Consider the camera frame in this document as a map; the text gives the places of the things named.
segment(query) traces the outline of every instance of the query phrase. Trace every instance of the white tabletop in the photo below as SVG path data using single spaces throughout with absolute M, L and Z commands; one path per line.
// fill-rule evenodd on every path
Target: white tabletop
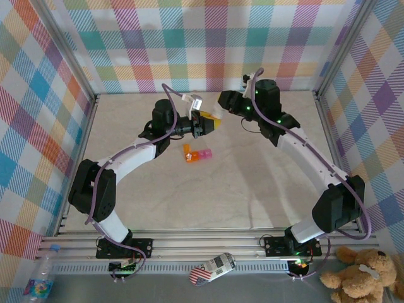
M 219 93 L 200 93 L 210 112 Z M 184 106 L 175 97 L 183 116 Z M 85 158 L 99 160 L 133 142 L 152 118 L 164 94 L 102 95 Z M 283 110 L 302 125 L 309 139 L 330 152 L 311 92 L 282 92 Z M 194 139 L 172 141 L 158 158 L 143 164 L 117 186 L 116 212 L 131 229 L 288 227 L 310 214 L 318 200 L 310 180 L 286 154 L 260 134 L 241 128 L 227 114 L 220 128 Z M 245 127 L 258 130 L 256 123 Z M 186 163 L 182 145 L 210 148 L 213 158 Z M 91 230 L 86 216 L 70 208 L 66 230 Z

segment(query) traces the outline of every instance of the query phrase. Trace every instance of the plastic water bottle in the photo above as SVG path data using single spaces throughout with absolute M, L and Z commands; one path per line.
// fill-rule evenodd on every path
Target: plastic water bottle
M 54 277 L 51 274 L 53 259 L 60 250 L 60 245 L 52 244 L 45 257 L 37 261 L 37 265 L 25 287 L 22 302 L 45 302 L 51 291 Z

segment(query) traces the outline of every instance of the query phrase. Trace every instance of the gray floor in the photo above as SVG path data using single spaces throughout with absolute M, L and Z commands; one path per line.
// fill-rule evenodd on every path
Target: gray floor
M 326 270 L 344 264 L 330 260 Z M 202 287 L 194 287 L 186 275 L 140 275 L 125 284 L 110 276 L 58 276 L 47 303 L 63 302 L 331 302 L 331 290 L 318 275 L 292 282 L 287 275 L 225 275 Z

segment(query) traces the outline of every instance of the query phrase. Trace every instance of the american flag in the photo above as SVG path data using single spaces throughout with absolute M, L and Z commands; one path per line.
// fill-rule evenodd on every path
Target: american flag
M 202 286 L 209 282 L 212 274 L 209 271 L 195 267 L 189 274 L 189 281 L 195 286 Z

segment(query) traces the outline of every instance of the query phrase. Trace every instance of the teddy bear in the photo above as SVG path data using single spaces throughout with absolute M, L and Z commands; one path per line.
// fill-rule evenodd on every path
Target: teddy bear
M 404 300 L 404 284 L 397 280 L 393 260 L 377 249 L 353 251 L 345 246 L 336 251 L 336 257 L 354 264 L 338 273 L 325 272 L 322 283 L 337 291 L 332 293 L 335 303 L 382 303 L 384 287 Z

